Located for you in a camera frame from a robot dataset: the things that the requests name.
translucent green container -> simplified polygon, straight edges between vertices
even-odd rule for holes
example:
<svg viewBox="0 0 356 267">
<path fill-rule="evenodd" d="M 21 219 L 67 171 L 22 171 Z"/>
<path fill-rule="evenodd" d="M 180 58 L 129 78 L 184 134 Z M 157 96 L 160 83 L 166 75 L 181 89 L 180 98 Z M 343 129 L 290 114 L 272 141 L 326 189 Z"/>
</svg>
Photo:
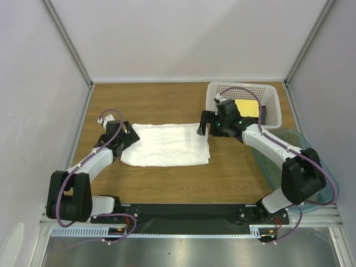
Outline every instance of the translucent green container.
<svg viewBox="0 0 356 267">
<path fill-rule="evenodd" d="M 270 130 L 271 134 L 275 135 L 276 137 L 282 139 L 283 141 L 290 143 L 293 146 L 300 147 L 301 149 L 307 149 L 311 147 L 311 145 L 307 142 L 307 140 L 304 138 L 303 135 L 301 135 L 299 132 L 292 130 L 292 129 L 272 129 Z M 278 168 L 276 164 L 274 164 L 273 161 L 271 161 L 269 158 L 267 158 L 265 155 L 263 155 L 261 152 L 259 152 L 256 149 L 253 149 L 253 154 L 256 158 L 256 161 L 258 165 L 260 166 L 264 176 L 266 177 L 269 185 L 272 187 L 273 190 L 276 190 L 280 187 L 281 184 L 281 178 L 282 178 L 282 171 L 281 169 Z M 324 171 L 329 174 L 329 176 L 333 179 L 336 187 L 337 187 L 337 192 L 339 192 L 339 186 L 335 181 L 335 178 L 331 175 L 330 171 L 328 168 L 322 163 L 322 168 Z M 309 200 L 317 201 L 317 202 L 322 202 L 326 203 L 330 201 L 333 197 L 333 190 L 330 185 L 330 183 L 327 181 L 327 185 L 324 189 L 320 190 L 318 193 L 313 195 L 312 197 L 309 198 Z M 300 206 L 303 210 L 303 213 L 308 213 L 317 209 L 320 209 L 322 206 L 319 205 L 313 205 L 313 204 L 304 204 Z M 290 211 L 294 213 L 299 213 L 299 210 L 295 207 L 292 207 L 289 209 Z"/>
</svg>

wood grain surface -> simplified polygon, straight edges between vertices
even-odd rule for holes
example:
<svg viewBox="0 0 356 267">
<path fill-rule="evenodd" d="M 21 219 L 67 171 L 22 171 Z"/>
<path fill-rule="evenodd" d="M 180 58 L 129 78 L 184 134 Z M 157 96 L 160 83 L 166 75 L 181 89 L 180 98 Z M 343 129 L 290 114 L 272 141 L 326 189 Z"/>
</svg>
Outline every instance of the wood grain surface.
<svg viewBox="0 0 356 267">
<path fill-rule="evenodd" d="M 263 82 L 277 89 L 285 128 L 295 128 L 280 82 Z M 104 129 L 97 124 L 107 108 L 119 109 L 131 124 L 196 123 L 205 109 L 208 83 L 97 84 L 85 119 L 75 162 L 97 142 Z M 271 192 L 252 148 L 229 138 L 209 136 L 207 165 L 133 167 L 116 160 L 92 183 L 93 195 L 116 195 L 122 202 L 247 203 Z"/>
</svg>

perforated basket side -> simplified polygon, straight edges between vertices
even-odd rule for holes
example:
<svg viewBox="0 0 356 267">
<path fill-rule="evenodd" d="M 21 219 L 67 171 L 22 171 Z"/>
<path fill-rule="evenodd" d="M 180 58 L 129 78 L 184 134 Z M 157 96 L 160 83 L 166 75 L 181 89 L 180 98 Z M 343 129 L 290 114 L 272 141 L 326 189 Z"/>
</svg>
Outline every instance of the perforated basket side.
<svg viewBox="0 0 356 267">
<path fill-rule="evenodd" d="M 211 82 L 208 85 L 206 92 L 206 109 L 215 111 L 216 104 L 214 102 L 214 98 L 216 94 L 223 92 L 223 90 L 233 86 L 249 89 L 256 94 L 256 96 L 261 101 L 261 104 L 266 106 L 267 114 L 265 128 L 279 128 L 281 126 L 282 120 L 277 90 L 270 85 L 256 85 L 237 82 Z M 248 92 L 239 89 L 232 89 L 224 93 L 223 97 L 230 99 L 255 99 Z"/>
</svg>

white cloth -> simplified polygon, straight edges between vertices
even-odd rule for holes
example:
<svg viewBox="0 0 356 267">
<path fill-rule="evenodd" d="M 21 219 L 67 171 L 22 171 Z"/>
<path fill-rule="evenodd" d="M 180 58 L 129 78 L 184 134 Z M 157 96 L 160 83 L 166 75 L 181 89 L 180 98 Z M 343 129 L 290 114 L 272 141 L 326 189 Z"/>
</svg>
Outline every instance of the white cloth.
<svg viewBox="0 0 356 267">
<path fill-rule="evenodd" d="M 140 140 L 121 154 L 121 161 L 132 166 L 191 166 L 209 163 L 207 135 L 198 135 L 199 123 L 133 124 Z"/>
</svg>

white panel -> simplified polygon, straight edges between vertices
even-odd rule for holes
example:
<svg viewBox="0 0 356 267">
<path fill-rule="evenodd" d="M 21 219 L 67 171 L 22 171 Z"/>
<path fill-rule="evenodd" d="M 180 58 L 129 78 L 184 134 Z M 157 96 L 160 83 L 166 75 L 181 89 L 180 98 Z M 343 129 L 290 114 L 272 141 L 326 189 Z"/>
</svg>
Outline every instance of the white panel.
<svg viewBox="0 0 356 267">
<path fill-rule="evenodd" d="M 340 186 L 356 249 L 356 1 L 337 1 L 291 83 L 303 131 Z"/>
<path fill-rule="evenodd" d="M 325 0 L 53 0 L 94 81 L 275 80 Z"/>
<path fill-rule="evenodd" d="M 65 168 L 87 86 L 41 1 L 0 8 L 0 247 L 18 223 L 25 266 L 54 170 Z"/>
</svg>

